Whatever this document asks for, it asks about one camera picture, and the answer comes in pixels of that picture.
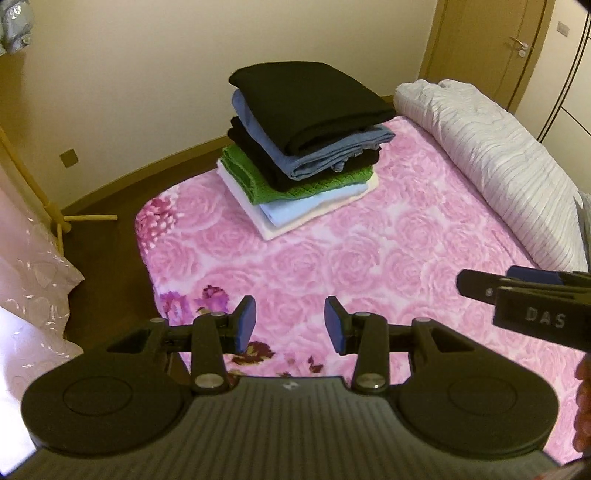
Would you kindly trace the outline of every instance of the sheer curtain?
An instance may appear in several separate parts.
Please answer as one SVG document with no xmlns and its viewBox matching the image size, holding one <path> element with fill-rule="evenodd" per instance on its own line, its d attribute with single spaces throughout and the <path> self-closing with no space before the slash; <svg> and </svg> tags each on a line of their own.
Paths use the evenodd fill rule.
<svg viewBox="0 0 591 480">
<path fill-rule="evenodd" d="M 20 400 L 37 377 L 82 353 L 63 339 L 68 293 L 83 277 L 0 167 L 0 472 L 34 446 Z"/>
</svg>

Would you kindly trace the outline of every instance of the black folded cloth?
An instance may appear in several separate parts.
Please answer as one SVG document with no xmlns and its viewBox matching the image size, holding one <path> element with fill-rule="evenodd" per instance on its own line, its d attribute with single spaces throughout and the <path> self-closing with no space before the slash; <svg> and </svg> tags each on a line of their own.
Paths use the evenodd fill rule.
<svg viewBox="0 0 591 480">
<path fill-rule="evenodd" d="M 395 115 L 392 105 L 326 63 L 259 63 L 235 71 L 229 82 L 285 155 L 307 155 Z"/>
<path fill-rule="evenodd" d="M 314 183 L 319 180 L 328 179 L 339 175 L 331 168 L 323 170 L 316 175 L 308 177 L 304 180 L 292 180 L 281 169 L 275 165 L 271 157 L 263 150 L 263 148 L 252 139 L 248 132 L 242 125 L 240 119 L 235 116 L 230 121 L 232 128 L 228 130 L 230 140 L 234 141 L 248 158 L 255 164 L 255 167 L 261 172 L 267 183 L 278 192 L 286 192 L 290 188 L 297 185 L 305 185 L 306 183 Z M 363 153 L 357 157 L 353 157 L 345 162 L 343 172 L 353 172 L 371 165 L 375 165 L 379 160 L 378 150 L 364 150 Z"/>
</svg>

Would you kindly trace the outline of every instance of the light blue folded shirt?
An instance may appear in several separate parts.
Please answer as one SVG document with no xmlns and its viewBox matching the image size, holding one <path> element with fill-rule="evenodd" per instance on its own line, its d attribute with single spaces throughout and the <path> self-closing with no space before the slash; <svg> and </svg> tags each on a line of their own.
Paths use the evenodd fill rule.
<svg viewBox="0 0 591 480">
<path fill-rule="evenodd" d="M 339 189 L 317 193 L 305 199 L 275 200 L 274 202 L 261 203 L 259 207 L 273 225 L 282 227 L 324 203 L 361 195 L 367 189 L 367 183 L 353 183 Z"/>
<path fill-rule="evenodd" d="M 343 165 L 351 157 L 361 155 L 363 150 L 377 150 L 382 143 L 394 138 L 394 133 L 383 125 L 369 127 L 344 137 L 320 150 L 303 157 L 285 155 L 273 143 L 246 104 L 240 90 L 232 95 L 232 105 L 248 134 L 269 154 L 285 175 L 293 180 L 303 180 L 327 168 L 343 171 Z"/>
</svg>

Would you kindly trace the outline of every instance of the wooden rack leg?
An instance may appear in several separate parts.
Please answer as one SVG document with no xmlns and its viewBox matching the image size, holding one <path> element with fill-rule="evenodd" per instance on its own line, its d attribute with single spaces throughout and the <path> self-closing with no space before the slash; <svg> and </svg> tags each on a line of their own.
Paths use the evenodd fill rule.
<svg viewBox="0 0 591 480">
<path fill-rule="evenodd" d="M 57 224 L 57 251 L 60 253 L 61 256 L 64 255 L 64 232 L 61 228 L 61 225 Z"/>
<path fill-rule="evenodd" d="M 31 173 L 29 172 L 29 170 L 25 166 L 25 163 L 21 159 L 20 155 L 18 154 L 17 149 L 12 144 L 12 142 L 8 138 L 6 132 L 4 131 L 4 129 L 2 128 L 1 125 L 0 125 L 0 143 L 2 144 L 2 146 L 4 147 L 6 152 L 8 153 L 8 156 L 12 160 L 12 163 L 14 163 L 14 166 L 17 168 L 17 170 L 21 174 L 22 178 L 25 180 L 25 182 L 27 182 L 27 185 L 29 185 L 29 187 L 31 188 L 31 190 L 33 191 L 35 196 L 39 199 L 39 201 L 43 205 L 43 208 L 45 209 L 47 214 L 51 217 L 51 220 L 53 220 L 53 222 L 56 225 L 61 225 L 62 230 L 64 232 L 68 233 L 72 227 L 64 220 L 64 216 L 61 214 L 61 211 L 57 207 L 57 205 L 55 203 L 52 203 L 49 200 L 47 195 L 45 195 L 45 192 L 41 189 L 39 184 L 35 181 L 35 179 L 31 175 Z"/>
<path fill-rule="evenodd" d="M 64 217 L 66 222 L 114 222 L 117 220 L 116 215 L 66 215 Z"/>
</svg>

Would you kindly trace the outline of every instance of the wooden floor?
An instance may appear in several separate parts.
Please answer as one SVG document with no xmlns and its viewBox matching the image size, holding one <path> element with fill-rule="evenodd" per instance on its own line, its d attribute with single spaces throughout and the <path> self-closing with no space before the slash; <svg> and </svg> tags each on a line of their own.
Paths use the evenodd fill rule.
<svg viewBox="0 0 591 480">
<path fill-rule="evenodd" d="M 167 188 L 211 170 L 219 157 L 217 150 L 186 161 L 79 212 L 113 213 L 119 220 L 76 223 L 64 236 L 66 257 L 85 277 L 70 294 L 68 340 L 87 351 L 158 316 L 135 240 L 135 215 Z"/>
</svg>

